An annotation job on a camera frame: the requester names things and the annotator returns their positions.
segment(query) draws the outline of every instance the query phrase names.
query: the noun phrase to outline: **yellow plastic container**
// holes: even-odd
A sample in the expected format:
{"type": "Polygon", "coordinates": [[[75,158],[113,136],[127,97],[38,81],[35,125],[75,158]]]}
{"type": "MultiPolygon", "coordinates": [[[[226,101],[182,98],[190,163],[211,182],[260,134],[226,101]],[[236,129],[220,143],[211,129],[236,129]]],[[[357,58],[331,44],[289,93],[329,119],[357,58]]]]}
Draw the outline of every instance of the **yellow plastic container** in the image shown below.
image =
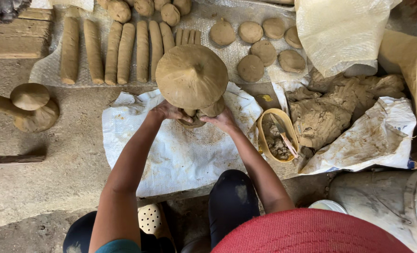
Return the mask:
{"type": "Polygon", "coordinates": [[[260,144],[260,147],[262,148],[262,151],[267,158],[274,159],[281,163],[288,163],[294,159],[294,156],[292,154],[290,154],[290,158],[288,158],[288,160],[279,160],[271,154],[271,151],[268,148],[268,144],[266,142],[265,133],[263,132],[263,126],[262,126],[263,116],[265,116],[268,113],[273,113],[274,115],[277,116],[276,117],[277,121],[285,127],[285,130],[286,130],[285,134],[291,140],[291,144],[296,149],[296,152],[299,153],[299,141],[297,140],[296,133],[294,132],[293,123],[291,123],[290,117],[288,117],[288,115],[284,111],[277,109],[277,108],[271,108],[271,109],[266,110],[265,112],[262,113],[260,118],[258,118],[258,121],[257,121],[258,143],[260,144]]]}

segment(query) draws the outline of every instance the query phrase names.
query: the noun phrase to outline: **hand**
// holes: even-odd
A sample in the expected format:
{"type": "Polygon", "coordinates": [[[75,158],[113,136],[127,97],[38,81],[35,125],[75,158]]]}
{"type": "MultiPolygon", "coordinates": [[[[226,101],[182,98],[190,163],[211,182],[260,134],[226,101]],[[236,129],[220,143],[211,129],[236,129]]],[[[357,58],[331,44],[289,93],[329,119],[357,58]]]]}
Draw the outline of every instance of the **hand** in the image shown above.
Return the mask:
{"type": "Polygon", "coordinates": [[[167,100],[163,100],[159,105],[152,108],[150,112],[155,112],[165,119],[183,119],[189,123],[193,122],[193,119],[183,112],[182,109],[171,105],[167,100]]]}
{"type": "Polygon", "coordinates": [[[235,122],[232,111],[227,106],[224,108],[224,111],[216,117],[202,116],[199,119],[203,122],[214,124],[229,135],[235,131],[241,131],[235,122]]]}

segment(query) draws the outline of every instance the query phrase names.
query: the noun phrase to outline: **dark pants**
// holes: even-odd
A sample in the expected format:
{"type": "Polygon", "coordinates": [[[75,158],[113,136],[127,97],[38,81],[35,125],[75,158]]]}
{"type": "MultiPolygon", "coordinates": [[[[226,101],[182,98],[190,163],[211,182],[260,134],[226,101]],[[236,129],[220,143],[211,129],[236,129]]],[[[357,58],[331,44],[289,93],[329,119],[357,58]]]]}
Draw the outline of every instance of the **dark pants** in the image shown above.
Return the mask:
{"type": "MultiPolygon", "coordinates": [[[[96,212],[82,216],[71,225],[63,242],[63,253],[66,253],[69,247],[80,247],[82,253],[88,253],[96,212]]],[[[208,201],[211,248],[214,248],[224,236],[236,227],[255,216],[260,216],[260,211],[251,179],[239,170],[223,172],[211,189],[208,201]]],[[[174,246],[170,239],[157,239],[155,235],[146,234],[142,230],[140,233],[142,251],[174,252],[174,246]]]]}
{"type": "Polygon", "coordinates": [[[223,172],[208,201],[211,248],[236,227],[257,216],[260,216],[258,198],[251,179],[239,170],[223,172]]]}
{"type": "MultiPolygon", "coordinates": [[[[88,253],[90,247],[91,233],[93,232],[94,220],[97,211],[87,213],[74,222],[66,234],[63,242],[63,253],[67,253],[68,248],[80,248],[82,253],[88,253]]],[[[170,239],[162,237],[156,238],[153,234],[144,233],[141,229],[141,251],[148,253],[174,253],[174,245],[170,239]]]]}

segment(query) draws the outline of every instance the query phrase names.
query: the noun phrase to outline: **red garment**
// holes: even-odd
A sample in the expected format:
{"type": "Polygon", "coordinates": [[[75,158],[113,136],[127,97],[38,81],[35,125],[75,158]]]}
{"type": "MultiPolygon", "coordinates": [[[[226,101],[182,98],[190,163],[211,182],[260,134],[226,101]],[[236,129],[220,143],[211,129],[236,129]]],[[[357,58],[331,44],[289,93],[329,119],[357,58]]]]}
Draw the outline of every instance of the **red garment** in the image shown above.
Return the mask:
{"type": "Polygon", "coordinates": [[[300,208],[245,222],[217,244],[213,253],[412,252],[385,230],[351,215],[300,208]]]}

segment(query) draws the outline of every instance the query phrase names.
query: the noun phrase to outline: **teal shirt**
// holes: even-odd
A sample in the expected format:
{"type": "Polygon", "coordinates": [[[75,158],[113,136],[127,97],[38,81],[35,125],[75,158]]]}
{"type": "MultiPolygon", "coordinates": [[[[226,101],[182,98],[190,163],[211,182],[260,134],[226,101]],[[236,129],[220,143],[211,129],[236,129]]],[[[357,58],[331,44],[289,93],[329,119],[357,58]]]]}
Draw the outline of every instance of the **teal shirt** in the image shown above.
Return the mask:
{"type": "Polygon", "coordinates": [[[96,253],[141,253],[141,250],[134,241],[119,239],[104,244],[96,253]]]}

